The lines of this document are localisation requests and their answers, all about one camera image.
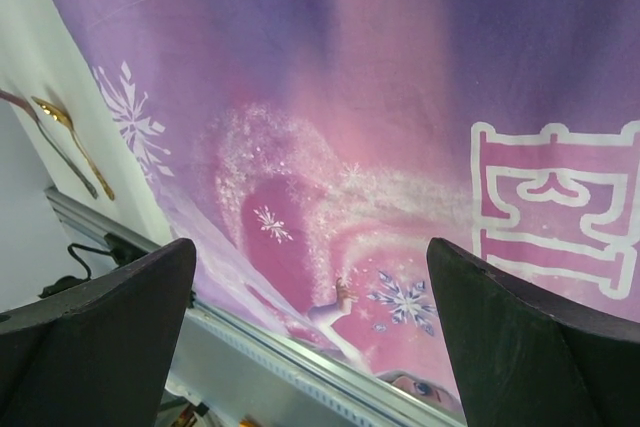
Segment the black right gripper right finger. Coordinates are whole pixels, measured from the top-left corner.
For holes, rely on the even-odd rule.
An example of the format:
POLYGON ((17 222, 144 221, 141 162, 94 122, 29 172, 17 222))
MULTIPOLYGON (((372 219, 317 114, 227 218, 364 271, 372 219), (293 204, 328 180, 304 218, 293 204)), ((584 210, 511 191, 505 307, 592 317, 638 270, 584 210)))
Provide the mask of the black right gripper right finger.
POLYGON ((426 260, 470 426, 636 426, 639 325, 434 238, 426 260))

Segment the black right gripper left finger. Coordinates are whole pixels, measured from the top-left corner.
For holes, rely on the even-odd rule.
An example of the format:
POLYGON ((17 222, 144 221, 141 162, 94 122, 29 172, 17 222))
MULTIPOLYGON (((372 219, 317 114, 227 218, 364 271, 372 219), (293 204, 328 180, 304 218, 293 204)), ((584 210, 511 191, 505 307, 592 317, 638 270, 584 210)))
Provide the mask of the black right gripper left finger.
POLYGON ((4 426, 151 426, 196 267, 178 239, 1 315, 4 426))

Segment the purple Elsa placemat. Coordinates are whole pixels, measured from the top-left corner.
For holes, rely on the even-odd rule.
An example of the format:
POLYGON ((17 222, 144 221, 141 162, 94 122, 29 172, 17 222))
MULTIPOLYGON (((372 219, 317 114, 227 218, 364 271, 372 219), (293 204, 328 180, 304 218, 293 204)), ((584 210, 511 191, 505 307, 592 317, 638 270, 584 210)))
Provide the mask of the purple Elsa placemat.
POLYGON ((53 0, 197 296, 444 401, 436 237, 639 317, 639 0, 53 0))

